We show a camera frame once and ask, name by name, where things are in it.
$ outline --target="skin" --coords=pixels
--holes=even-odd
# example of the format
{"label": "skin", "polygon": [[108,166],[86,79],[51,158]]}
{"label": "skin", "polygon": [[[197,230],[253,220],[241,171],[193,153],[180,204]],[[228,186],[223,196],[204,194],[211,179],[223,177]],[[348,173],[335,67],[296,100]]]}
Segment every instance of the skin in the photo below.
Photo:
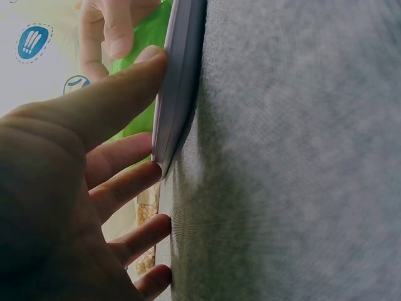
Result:
{"label": "skin", "polygon": [[83,1],[80,19],[81,67],[91,81],[108,75],[102,63],[102,43],[111,59],[127,56],[133,45],[133,28],[159,4],[160,0]]}
{"label": "skin", "polygon": [[158,215],[107,243],[101,225],[161,176],[151,136],[103,143],[154,99],[167,58],[150,47],[131,68],[0,119],[0,300],[153,300],[171,281],[124,269],[170,233]]}

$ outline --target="printed icon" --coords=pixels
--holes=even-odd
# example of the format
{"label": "printed icon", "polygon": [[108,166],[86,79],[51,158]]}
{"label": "printed icon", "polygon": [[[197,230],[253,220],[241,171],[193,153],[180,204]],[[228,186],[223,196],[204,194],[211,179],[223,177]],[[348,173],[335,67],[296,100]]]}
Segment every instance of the printed icon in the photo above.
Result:
{"label": "printed icon", "polygon": [[24,29],[17,46],[20,63],[33,63],[43,54],[53,34],[49,29],[43,24],[32,24]]}
{"label": "printed icon", "polygon": [[72,91],[85,88],[88,85],[90,85],[89,79],[83,77],[82,75],[71,77],[67,80],[67,82],[64,85],[63,94],[66,95],[67,93],[70,93]]}

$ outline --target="exclamation mark icon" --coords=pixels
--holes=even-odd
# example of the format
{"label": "exclamation mark icon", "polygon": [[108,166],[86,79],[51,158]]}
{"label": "exclamation mark icon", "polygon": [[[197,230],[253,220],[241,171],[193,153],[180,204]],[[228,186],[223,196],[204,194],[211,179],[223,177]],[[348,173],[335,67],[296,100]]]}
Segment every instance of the exclamation mark icon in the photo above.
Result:
{"label": "exclamation mark icon", "polygon": [[27,53],[26,48],[28,47],[28,43],[31,41],[33,33],[34,33],[34,31],[30,31],[29,34],[28,34],[28,37],[25,40],[25,45],[24,45],[23,51],[26,52],[26,53]]}
{"label": "exclamation mark icon", "polygon": [[27,28],[23,31],[19,39],[18,58],[22,60],[34,58],[46,48],[48,40],[49,31],[47,28],[42,26]]}
{"label": "exclamation mark icon", "polygon": [[25,45],[23,51],[25,53],[32,53],[33,48],[38,44],[39,40],[42,38],[42,35],[39,34],[39,31],[31,31],[29,32],[28,38],[25,41]]}

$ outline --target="green plastic bag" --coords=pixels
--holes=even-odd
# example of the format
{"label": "green plastic bag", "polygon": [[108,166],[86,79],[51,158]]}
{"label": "green plastic bag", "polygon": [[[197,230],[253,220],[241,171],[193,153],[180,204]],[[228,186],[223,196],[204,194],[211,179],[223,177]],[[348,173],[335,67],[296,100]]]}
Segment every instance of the green plastic bag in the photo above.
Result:
{"label": "green plastic bag", "polygon": [[[131,66],[139,54],[147,46],[164,46],[167,27],[172,8],[172,0],[163,1],[158,8],[147,16],[135,29],[135,42],[129,55],[121,60],[115,60],[112,65],[111,74],[117,73]],[[131,123],[112,137],[110,140],[117,140],[141,132],[151,132],[153,130],[153,119],[155,112],[155,102],[146,110],[131,121]]]}

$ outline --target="gray felt surface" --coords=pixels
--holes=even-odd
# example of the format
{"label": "gray felt surface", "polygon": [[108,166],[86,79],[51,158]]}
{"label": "gray felt surface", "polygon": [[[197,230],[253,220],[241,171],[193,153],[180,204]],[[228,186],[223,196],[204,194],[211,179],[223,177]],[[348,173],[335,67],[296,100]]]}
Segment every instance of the gray felt surface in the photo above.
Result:
{"label": "gray felt surface", "polygon": [[401,6],[209,0],[160,300],[401,300]]}

